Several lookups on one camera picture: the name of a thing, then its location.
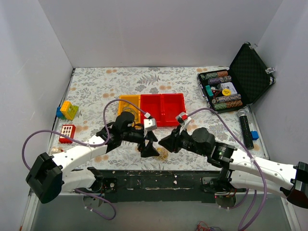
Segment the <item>red plastic bin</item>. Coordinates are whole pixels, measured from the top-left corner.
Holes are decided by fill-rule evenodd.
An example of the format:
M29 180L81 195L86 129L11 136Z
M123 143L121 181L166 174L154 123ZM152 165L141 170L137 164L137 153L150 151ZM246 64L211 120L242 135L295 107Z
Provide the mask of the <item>red plastic bin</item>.
M182 93L162 94L162 127L176 127L179 123L176 117L186 112Z
M158 127L163 126L161 94L142 94L140 106L143 111L148 112L156 119Z

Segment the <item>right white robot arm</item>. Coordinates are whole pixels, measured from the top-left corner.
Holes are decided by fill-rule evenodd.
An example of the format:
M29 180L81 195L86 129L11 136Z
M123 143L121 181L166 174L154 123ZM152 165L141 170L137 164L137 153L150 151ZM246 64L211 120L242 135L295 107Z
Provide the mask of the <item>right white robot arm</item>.
M308 166L303 162L290 165L250 157L232 145L216 141L206 128L192 134L176 128L159 145L173 153L184 149L205 156L208 163L220 168L219 176L205 183L207 192L252 189L281 196L297 207L308 207Z

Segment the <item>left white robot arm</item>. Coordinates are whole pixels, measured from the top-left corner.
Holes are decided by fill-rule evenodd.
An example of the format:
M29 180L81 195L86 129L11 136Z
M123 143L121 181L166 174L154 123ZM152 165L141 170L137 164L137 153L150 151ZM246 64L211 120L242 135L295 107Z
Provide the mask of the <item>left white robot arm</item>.
M94 167L76 168L91 159L119 147L123 141L136 143L142 158L159 156L153 143L156 120L146 114L140 129L134 126L134 115L122 112L114 122L93 135L85 145L76 145L61 153L40 154L31 167L26 182L43 204L51 202L61 192L87 188L95 193L103 187L103 176Z

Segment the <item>yellow plastic bin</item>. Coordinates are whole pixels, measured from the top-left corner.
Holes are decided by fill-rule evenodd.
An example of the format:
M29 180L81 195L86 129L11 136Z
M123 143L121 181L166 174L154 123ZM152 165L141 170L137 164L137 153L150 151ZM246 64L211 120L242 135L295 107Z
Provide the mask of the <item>yellow plastic bin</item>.
M119 101L118 115L120 115L123 111L130 112L135 116L135 123L140 123L141 122L141 112L133 105L140 107L141 96L140 95L120 95L119 98L125 101Z

